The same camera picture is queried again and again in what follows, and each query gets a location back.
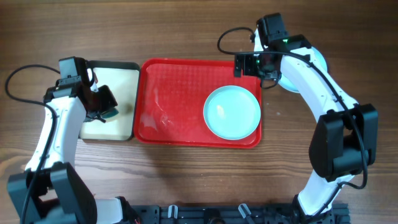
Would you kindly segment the green yellow sponge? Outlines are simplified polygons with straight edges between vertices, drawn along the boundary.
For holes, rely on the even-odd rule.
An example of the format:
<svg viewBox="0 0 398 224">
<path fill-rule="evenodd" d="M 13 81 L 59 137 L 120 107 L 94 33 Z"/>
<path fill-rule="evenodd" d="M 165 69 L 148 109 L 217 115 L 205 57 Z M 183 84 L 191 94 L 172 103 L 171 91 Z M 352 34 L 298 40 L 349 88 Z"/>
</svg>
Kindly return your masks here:
<svg viewBox="0 0 398 224">
<path fill-rule="evenodd" d="M 101 117 L 103 119 L 110 119 L 119 114 L 119 111 L 116 108 L 111 108 L 110 110 L 104 112 Z"/>
</svg>

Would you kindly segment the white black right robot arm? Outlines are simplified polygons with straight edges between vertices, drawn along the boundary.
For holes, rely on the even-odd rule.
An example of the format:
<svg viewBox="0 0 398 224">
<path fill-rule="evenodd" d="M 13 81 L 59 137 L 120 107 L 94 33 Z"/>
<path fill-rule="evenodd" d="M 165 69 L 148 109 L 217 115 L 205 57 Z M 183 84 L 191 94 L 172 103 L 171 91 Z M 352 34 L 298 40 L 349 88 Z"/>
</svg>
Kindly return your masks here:
<svg viewBox="0 0 398 224">
<path fill-rule="evenodd" d="M 303 35 L 267 44 L 258 34 L 251 38 L 262 50 L 235 52 L 235 75 L 261 80 L 285 76 L 317 122 L 308 150 L 313 171 L 294 198 L 292 217 L 318 220 L 331 210 L 343 187 L 361 190 L 367 185 L 368 167 L 376 160 L 378 112 L 371 104 L 359 104 L 337 85 Z"/>
</svg>

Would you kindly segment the light blue round plate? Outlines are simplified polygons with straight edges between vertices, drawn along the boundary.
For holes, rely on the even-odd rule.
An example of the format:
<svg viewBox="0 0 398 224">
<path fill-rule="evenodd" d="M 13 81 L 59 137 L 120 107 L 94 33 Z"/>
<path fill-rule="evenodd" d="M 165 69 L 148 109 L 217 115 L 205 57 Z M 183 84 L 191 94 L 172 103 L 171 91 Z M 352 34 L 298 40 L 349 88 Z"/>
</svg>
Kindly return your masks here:
<svg viewBox="0 0 398 224">
<path fill-rule="evenodd" d="M 315 60 L 321 65 L 321 67 L 327 72 L 328 71 L 328 64 L 322 53 L 315 47 L 312 47 L 312 50 L 314 51 L 315 55 Z M 295 79 L 297 76 L 297 72 L 294 70 L 288 70 L 288 75 L 290 75 L 291 78 Z M 281 75 L 281 78 L 279 80 L 279 85 L 284 88 L 287 91 L 290 91 L 292 93 L 299 93 L 298 88 L 295 86 L 295 84 L 291 81 L 290 78 L 285 76 L 284 74 Z"/>
</svg>

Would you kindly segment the mint green round plate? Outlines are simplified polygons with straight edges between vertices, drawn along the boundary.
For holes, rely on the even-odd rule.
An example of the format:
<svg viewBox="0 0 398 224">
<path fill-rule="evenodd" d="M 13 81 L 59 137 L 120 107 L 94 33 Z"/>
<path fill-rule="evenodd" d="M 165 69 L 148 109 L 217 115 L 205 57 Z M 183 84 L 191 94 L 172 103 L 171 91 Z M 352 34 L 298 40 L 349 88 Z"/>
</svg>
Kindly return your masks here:
<svg viewBox="0 0 398 224">
<path fill-rule="evenodd" d="M 261 107 L 249 90 L 227 85 L 209 94 L 203 105 L 203 118 L 213 134 L 237 141 L 257 129 L 261 121 Z"/>
</svg>

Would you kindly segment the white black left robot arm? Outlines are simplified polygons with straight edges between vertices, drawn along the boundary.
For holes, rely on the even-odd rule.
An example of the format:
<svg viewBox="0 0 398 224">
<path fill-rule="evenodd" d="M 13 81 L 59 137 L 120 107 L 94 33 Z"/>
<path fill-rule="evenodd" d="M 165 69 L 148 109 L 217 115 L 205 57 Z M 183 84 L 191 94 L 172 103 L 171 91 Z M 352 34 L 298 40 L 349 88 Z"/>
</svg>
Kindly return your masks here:
<svg viewBox="0 0 398 224">
<path fill-rule="evenodd" d="M 10 176 L 8 194 L 21 223 L 119 223 L 119 198 L 95 199 L 74 169 L 82 124 L 90 113 L 116 106 L 107 86 L 82 84 L 49 88 L 42 106 L 45 122 L 25 171 Z"/>
</svg>

